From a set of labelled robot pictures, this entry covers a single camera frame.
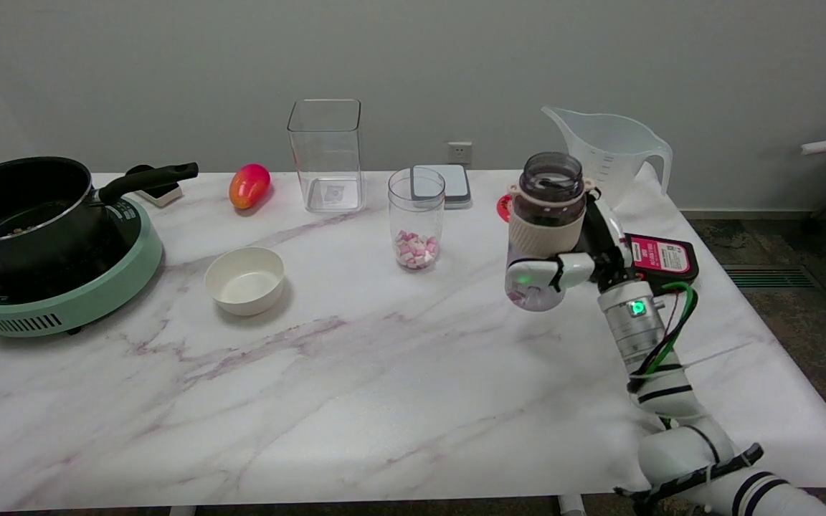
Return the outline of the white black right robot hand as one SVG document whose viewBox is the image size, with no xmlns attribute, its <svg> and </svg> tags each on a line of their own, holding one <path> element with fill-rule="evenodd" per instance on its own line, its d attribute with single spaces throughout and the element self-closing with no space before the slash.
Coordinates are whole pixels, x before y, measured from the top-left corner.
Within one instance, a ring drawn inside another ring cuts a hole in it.
<svg viewBox="0 0 826 516">
<path fill-rule="evenodd" d="M 541 201 L 509 189 L 504 290 L 522 310 L 545 312 L 565 291 L 592 282 L 601 290 L 628 281 L 632 251 L 597 187 L 564 202 Z"/>
</svg>

